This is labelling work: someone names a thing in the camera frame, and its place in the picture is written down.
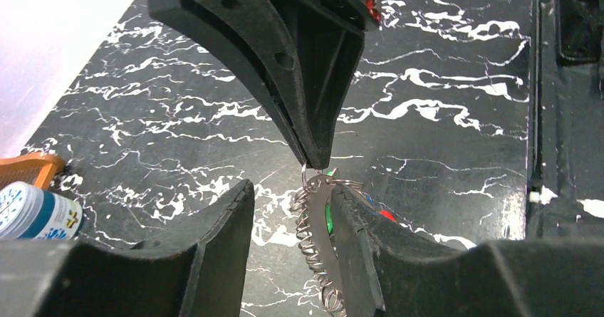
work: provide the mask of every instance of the table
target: table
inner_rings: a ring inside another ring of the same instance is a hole
[[[458,248],[524,237],[532,0],[384,0],[338,118],[332,167],[402,227]],[[323,316],[296,247],[300,165],[240,82],[134,0],[24,152],[68,161],[52,188],[79,239],[127,247],[256,185],[242,316]]]

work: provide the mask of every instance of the metal coil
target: metal coil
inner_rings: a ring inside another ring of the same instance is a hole
[[[361,192],[363,184],[352,180],[341,180],[338,178],[330,178],[326,181],[328,184],[342,184]],[[317,276],[319,282],[319,301],[324,309],[329,313],[329,316],[336,316],[342,313],[341,317],[346,317],[344,312],[344,301],[342,293],[332,287],[332,281],[325,270],[325,267],[319,259],[319,253],[313,243],[313,237],[310,233],[308,219],[308,198],[313,193],[316,193],[317,187],[314,183],[309,186],[306,180],[306,164],[302,166],[302,188],[294,195],[291,211],[298,213],[296,219],[296,238],[300,241],[298,248],[306,258],[306,263],[309,269]]]

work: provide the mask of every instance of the jar label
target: jar label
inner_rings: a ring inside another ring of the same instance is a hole
[[[34,239],[71,239],[82,223],[82,207],[71,199],[53,194],[55,209]]]

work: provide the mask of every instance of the black marble surface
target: black marble surface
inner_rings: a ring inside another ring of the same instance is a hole
[[[524,237],[532,0],[384,0],[339,117],[332,167],[428,239]],[[289,212],[300,165],[203,48],[135,0],[25,151],[68,160],[80,239],[126,247],[256,185],[243,316],[323,316]]]

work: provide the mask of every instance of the plastic jar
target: plastic jar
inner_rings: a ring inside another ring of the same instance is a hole
[[[0,239],[71,239],[81,223],[71,199],[25,182],[0,190]]]

